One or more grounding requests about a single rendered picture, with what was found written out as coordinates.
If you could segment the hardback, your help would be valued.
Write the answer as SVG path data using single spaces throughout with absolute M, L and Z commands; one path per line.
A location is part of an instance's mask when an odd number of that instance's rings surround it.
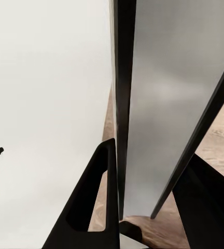
M 224 105 L 224 0 L 109 0 L 119 220 L 155 219 Z

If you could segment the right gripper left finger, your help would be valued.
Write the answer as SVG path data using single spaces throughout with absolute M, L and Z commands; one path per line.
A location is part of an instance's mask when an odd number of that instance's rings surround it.
M 107 171 L 106 228 L 88 231 L 103 173 Z M 41 249 L 120 249 L 115 139 L 95 150 Z

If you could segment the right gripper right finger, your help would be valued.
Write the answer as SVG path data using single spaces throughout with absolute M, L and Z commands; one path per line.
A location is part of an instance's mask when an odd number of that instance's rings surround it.
M 190 249 L 224 249 L 224 176 L 194 153 L 172 192 Z

